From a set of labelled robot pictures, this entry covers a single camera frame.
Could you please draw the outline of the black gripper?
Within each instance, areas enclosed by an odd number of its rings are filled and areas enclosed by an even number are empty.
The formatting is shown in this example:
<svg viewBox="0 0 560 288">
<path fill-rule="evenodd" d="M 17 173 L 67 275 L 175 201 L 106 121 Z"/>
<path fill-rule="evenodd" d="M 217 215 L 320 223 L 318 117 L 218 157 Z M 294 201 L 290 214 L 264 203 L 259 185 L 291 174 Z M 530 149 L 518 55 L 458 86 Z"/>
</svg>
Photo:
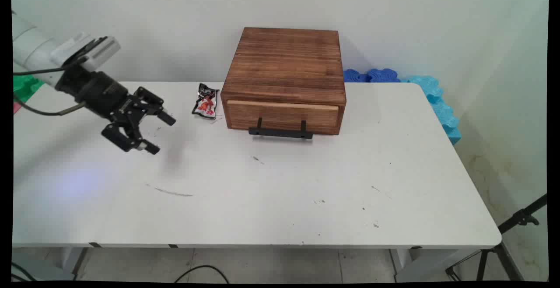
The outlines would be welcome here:
<svg viewBox="0 0 560 288">
<path fill-rule="evenodd" d="M 56 90 L 74 98 L 76 103 L 84 106 L 110 122 L 101 132 L 102 136 L 124 152 L 130 150 L 146 151 L 156 155 L 160 147 L 145 140 L 134 128 L 118 117 L 118 111 L 129 99 L 126 87 L 105 74 L 103 71 L 88 71 L 82 66 L 65 70 L 56 83 Z M 154 115 L 167 125 L 174 125 L 176 119 L 167 113 L 164 101 L 144 87 L 139 87 L 133 94 L 134 105 L 144 115 Z"/>
</svg>

